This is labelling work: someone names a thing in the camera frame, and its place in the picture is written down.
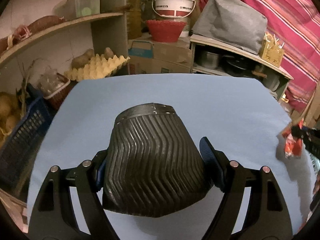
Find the cabinet shelf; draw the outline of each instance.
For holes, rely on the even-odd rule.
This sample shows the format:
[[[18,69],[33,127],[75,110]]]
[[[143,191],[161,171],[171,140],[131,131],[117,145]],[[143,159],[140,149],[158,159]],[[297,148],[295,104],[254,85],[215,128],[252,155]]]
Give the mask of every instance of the cabinet shelf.
[[[40,31],[29,38],[21,41],[20,43],[14,45],[11,49],[8,49],[4,54],[0,57],[0,69],[4,66],[5,63],[7,63],[10,59],[12,59],[17,54],[25,51],[35,43],[43,40],[44,38],[48,38],[52,36],[53,34],[66,30],[69,27],[72,27],[74,25],[79,25],[82,23],[88,23],[88,22],[94,22],[98,20],[104,20],[106,18],[110,17],[116,17],[121,16],[123,13],[101,13],[101,14],[94,14],[89,16],[84,16],[75,20],[67,21],[55,26],[52,26],[48,29],[45,29],[43,31]]]

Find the red striped cloth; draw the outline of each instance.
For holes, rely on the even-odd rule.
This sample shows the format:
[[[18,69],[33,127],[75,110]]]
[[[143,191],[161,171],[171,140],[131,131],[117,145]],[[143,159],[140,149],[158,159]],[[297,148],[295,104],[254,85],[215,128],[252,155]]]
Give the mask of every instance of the red striped cloth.
[[[199,0],[201,10],[208,0]],[[286,96],[302,111],[320,78],[320,14],[311,0],[241,0],[268,19],[268,31],[285,42],[281,66],[294,77]]]

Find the blue tablecloth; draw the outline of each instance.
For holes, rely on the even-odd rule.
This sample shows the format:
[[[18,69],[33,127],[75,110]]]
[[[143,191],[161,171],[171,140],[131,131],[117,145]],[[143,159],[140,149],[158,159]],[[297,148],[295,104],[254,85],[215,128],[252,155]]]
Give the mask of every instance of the blue tablecloth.
[[[284,158],[284,140],[279,133],[289,117],[257,80],[200,74],[120,76],[76,85],[55,116],[36,158],[28,217],[51,166],[66,169],[93,158],[108,147],[120,112],[150,102],[173,106],[197,147],[201,137],[207,136],[215,149],[244,167],[269,166],[287,202],[293,232],[297,232],[308,214],[315,176],[306,154],[300,160]],[[247,189],[234,232],[242,227],[249,194]],[[198,203],[161,218],[106,214],[121,239],[198,240],[222,196],[213,187]],[[71,197],[79,227],[88,233],[74,188]]]

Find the yellow egg tray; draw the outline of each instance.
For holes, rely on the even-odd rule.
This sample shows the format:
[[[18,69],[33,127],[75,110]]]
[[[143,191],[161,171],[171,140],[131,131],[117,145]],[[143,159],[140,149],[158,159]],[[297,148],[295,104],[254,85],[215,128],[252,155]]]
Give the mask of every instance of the yellow egg tray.
[[[84,79],[100,79],[109,77],[120,69],[124,64],[128,62],[130,58],[124,58],[124,56],[106,59],[102,54],[99,56],[96,54],[92,57],[88,64],[84,65],[83,68],[73,68],[65,71],[64,76],[70,80],[77,80],[78,82]]]

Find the silver screw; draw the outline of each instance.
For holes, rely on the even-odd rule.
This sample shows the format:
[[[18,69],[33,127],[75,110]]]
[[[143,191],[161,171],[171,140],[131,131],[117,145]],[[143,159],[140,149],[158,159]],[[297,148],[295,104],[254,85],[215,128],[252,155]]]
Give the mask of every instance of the silver screw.
[[[236,168],[236,167],[238,167],[238,166],[239,166],[239,163],[238,163],[238,162],[236,162],[236,161],[231,161],[231,162],[230,162],[230,165],[231,165],[231,167]]]
[[[85,160],[85,161],[82,163],[82,165],[83,165],[84,167],[89,167],[89,166],[91,165],[91,161],[90,161],[90,160]]]
[[[59,169],[59,167],[57,165],[54,165],[50,168],[51,172],[56,172]]]
[[[262,167],[262,170],[265,172],[265,173],[269,173],[270,172],[270,168],[268,166],[263,166]]]

